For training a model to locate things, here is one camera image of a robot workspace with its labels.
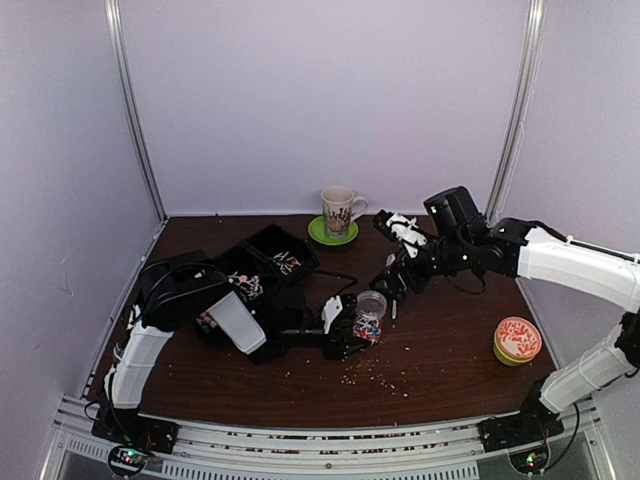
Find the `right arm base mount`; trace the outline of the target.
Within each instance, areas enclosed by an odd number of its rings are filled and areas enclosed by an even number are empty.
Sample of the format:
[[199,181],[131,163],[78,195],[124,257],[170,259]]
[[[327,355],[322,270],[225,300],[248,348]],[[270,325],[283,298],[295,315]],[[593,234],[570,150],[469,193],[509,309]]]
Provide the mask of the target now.
[[564,432],[557,414],[523,412],[483,420],[477,428],[485,452],[542,442]]

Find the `black bin star candies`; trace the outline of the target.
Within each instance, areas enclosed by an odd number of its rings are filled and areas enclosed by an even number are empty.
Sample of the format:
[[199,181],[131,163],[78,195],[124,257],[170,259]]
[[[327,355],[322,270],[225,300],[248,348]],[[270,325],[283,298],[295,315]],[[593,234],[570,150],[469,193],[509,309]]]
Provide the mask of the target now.
[[208,312],[201,313],[194,321],[196,336],[207,345],[214,345],[219,341],[219,327]]

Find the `black bin small lollipops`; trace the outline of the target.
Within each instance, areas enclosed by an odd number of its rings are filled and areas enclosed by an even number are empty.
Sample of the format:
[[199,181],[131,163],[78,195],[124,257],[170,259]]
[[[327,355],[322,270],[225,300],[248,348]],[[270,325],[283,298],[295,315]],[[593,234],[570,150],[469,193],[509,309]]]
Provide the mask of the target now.
[[276,224],[250,235],[241,245],[264,261],[283,286],[297,283],[319,267],[317,255],[307,241]]

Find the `clear plastic jar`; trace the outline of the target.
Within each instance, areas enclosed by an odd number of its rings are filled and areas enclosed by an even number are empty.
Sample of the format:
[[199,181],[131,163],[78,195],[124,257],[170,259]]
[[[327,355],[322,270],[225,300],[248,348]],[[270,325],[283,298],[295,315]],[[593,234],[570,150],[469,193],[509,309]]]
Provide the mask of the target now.
[[385,314],[368,314],[360,311],[356,306],[353,335],[361,340],[369,341],[371,344],[378,343],[382,334],[383,318]]

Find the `clear jar lid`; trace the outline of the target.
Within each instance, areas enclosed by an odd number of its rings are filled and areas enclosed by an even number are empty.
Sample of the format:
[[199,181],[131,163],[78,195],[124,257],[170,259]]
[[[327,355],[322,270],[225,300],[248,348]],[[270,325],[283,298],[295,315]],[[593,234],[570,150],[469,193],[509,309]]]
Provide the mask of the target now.
[[384,315],[387,310],[387,300],[380,292],[363,291],[357,295],[357,308],[368,314]]

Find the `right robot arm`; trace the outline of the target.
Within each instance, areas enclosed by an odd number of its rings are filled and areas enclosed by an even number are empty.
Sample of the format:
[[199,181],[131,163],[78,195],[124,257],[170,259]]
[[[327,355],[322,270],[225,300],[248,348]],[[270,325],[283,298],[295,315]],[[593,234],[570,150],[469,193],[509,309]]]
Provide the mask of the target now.
[[398,242],[384,270],[370,283],[388,300],[402,302],[421,293],[436,276],[471,271],[547,281],[623,309],[620,322],[598,344],[540,381],[513,419],[519,440],[535,440],[571,404],[618,378],[639,371],[639,258],[579,242],[537,220],[504,218],[489,225],[463,187],[423,203],[436,228],[430,234],[416,220],[379,211],[373,226]]

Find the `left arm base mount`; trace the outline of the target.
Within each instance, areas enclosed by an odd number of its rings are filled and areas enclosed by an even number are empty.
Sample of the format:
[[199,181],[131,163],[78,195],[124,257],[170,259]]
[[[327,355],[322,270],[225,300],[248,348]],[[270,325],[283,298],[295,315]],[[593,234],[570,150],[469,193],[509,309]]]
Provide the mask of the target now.
[[100,410],[93,422],[93,436],[139,450],[171,454],[179,426],[171,421],[140,416],[137,410]]

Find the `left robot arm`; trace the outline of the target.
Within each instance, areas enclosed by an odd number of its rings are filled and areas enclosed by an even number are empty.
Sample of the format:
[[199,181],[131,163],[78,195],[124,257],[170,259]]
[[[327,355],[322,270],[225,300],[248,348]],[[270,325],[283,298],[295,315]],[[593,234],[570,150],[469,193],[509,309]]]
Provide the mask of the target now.
[[148,377],[168,340],[188,325],[204,336],[222,331],[257,365],[291,347],[318,347],[325,358],[343,360],[370,346],[356,331],[356,295],[340,291],[319,312],[308,307],[296,284],[317,265],[289,253],[266,259],[238,251],[211,259],[198,250],[146,267],[126,340],[115,346],[99,392],[100,421],[123,444],[143,436],[138,412]]

